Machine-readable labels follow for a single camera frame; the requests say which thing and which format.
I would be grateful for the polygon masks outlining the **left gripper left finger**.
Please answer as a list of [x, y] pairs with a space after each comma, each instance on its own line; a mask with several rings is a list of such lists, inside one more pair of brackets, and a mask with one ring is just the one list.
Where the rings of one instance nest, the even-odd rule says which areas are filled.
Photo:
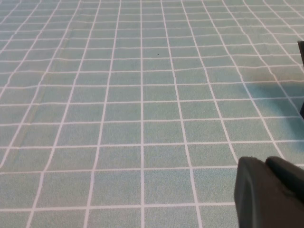
[[300, 201], [270, 170], [266, 161], [241, 157], [234, 190], [241, 228], [302, 228], [304, 201]]

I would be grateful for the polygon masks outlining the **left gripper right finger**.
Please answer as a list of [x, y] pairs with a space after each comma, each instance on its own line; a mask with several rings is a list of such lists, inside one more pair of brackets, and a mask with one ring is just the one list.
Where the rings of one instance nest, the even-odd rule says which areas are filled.
[[273, 174], [300, 200], [304, 200], [304, 170], [275, 156], [266, 159]]

